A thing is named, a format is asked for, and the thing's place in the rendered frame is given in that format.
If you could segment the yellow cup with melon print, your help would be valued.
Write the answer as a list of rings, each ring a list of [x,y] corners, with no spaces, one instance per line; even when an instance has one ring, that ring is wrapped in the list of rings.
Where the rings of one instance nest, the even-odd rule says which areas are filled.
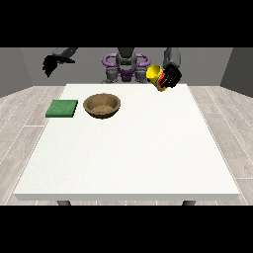
[[[166,87],[161,87],[161,80],[164,77],[163,68],[160,65],[151,65],[146,70],[146,78],[160,91],[166,91]]]

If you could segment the green square pad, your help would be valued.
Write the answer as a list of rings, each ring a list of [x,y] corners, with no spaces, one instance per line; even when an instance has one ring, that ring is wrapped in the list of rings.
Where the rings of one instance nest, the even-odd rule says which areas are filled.
[[[72,118],[77,105],[77,100],[53,100],[45,116],[47,118]]]

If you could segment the brown wooden bowl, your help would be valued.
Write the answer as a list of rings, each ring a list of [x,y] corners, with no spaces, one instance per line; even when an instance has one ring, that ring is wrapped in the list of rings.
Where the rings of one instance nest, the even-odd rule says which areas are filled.
[[[83,102],[84,110],[95,119],[108,119],[112,117],[121,106],[121,100],[107,93],[95,94]]]

